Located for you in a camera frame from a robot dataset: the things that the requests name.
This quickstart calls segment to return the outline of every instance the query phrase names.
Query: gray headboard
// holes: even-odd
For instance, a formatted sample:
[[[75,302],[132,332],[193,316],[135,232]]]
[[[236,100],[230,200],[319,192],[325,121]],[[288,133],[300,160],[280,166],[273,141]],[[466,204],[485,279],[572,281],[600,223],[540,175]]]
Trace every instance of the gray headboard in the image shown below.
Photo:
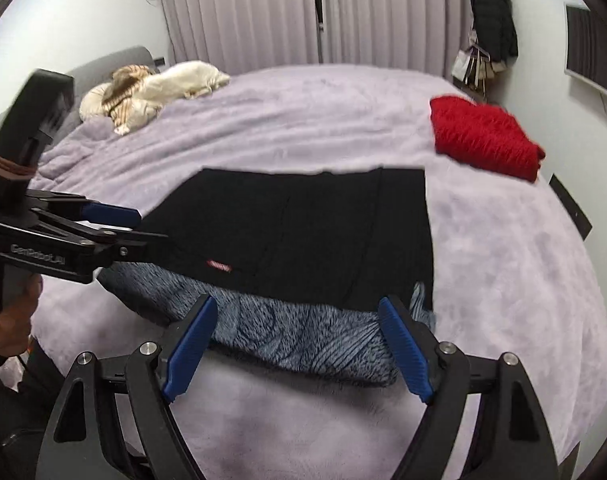
[[[81,124],[81,118],[78,116],[78,107],[81,99],[96,85],[110,80],[110,75],[116,69],[130,64],[139,64],[149,66],[153,72],[158,72],[155,69],[152,55],[148,49],[143,46],[135,46],[119,52],[114,52],[108,56],[95,59],[89,63],[82,65],[68,72],[74,78],[74,108],[63,122],[63,125],[57,132],[56,138],[52,146],[57,144],[70,134],[77,126]],[[3,124],[3,119],[6,112],[0,115],[0,127]]]

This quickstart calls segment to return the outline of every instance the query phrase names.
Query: television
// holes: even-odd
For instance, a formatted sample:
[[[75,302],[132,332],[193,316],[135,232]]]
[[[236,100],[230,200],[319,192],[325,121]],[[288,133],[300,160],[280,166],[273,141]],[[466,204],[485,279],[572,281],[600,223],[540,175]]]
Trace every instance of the television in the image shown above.
[[[607,25],[586,7],[566,6],[568,57],[566,74],[607,95]]]

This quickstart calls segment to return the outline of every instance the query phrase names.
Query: brown rubber band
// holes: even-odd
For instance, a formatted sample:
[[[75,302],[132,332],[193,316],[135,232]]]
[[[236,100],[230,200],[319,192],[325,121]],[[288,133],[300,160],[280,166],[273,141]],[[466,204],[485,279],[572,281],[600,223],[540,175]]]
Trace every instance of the brown rubber band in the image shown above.
[[[21,166],[0,156],[0,176],[7,180],[30,180],[36,175],[37,168]]]

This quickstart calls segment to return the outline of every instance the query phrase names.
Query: human hand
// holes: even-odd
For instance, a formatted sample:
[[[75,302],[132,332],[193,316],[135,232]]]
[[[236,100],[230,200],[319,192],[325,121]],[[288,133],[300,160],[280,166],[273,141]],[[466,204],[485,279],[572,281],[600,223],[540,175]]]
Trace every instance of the human hand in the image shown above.
[[[0,356],[21,355],[27,350],[32,324],[30,318],[39,303],[43,290],[43,278],[33,274],[24,293],[0,314]]]

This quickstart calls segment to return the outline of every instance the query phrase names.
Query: metal screw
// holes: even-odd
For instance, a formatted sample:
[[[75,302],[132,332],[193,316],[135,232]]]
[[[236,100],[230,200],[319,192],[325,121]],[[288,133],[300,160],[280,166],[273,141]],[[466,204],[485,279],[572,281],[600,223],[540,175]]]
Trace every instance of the metal screw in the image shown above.
[[[449,341],[441,341],[439,343],[439,349],[446,355],[452,355],[457,351],[455,344],[450,343]]]
[[[153,342],[144,343],[139,347],[139,352],[141,352],[143,355],[152,355],[156,351],[157,344]]]
[[[504,354],[504,361],[507,365],[517,366],[519,364],[519,357],[514,355],[512,352],[507,352]]]
[[[92,360],[92,354],[90,352],[83,352],[77,357],[77,363],[80,365],[87,365]]]

